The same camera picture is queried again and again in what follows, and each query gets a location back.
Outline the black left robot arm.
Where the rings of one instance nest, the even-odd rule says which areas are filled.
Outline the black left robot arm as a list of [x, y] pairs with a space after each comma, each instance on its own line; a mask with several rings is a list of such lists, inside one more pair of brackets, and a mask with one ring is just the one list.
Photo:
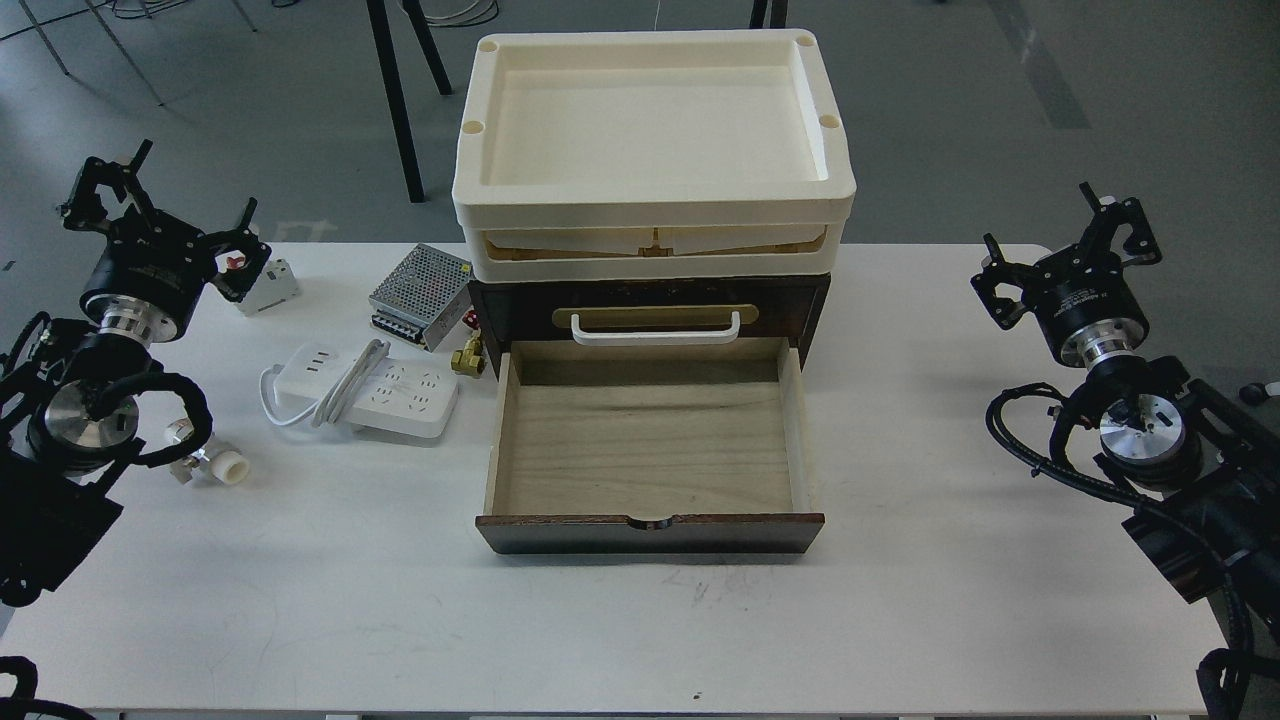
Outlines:
[[271, 256], [251, 229], [205, 232], [154, 206], [125, 161], [88, 158], [61, 205], [64, 227], [105, 249], [79, 299], [82, 318], [37, 313], [3, 355], [3, 602], [55, 591], [122, 515], [108, 496], [132, 465], [157, 468], [212, 437], [201, 388], [150, 355], [179, 340], [206, 286], [238, 304]]

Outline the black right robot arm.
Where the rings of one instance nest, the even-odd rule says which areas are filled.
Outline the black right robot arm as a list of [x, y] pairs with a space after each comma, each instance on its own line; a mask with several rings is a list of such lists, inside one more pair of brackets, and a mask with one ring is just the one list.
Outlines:
[[1222, 596], [1226, 644], [1196, 678], [1207, 715], [1235, 719], [1253, 678], [1277, 679], [1252, 625], [1277, 634], [1277, 436], [1179, 359], [1139, 355], [1149, 322], [1123, 273], [1161, 249], [1139, 200], [1080, 191], [1092, 218], [1075, 243], [1021, 264], [986, 234], [972, 287], [1004, 329], [1033, 315], [1053, 360], [1085, 379], [1070, 395], [1005, 389], [986, 428], [1033, 475], [1129, 507], [1125, 532], [1187, 602]]

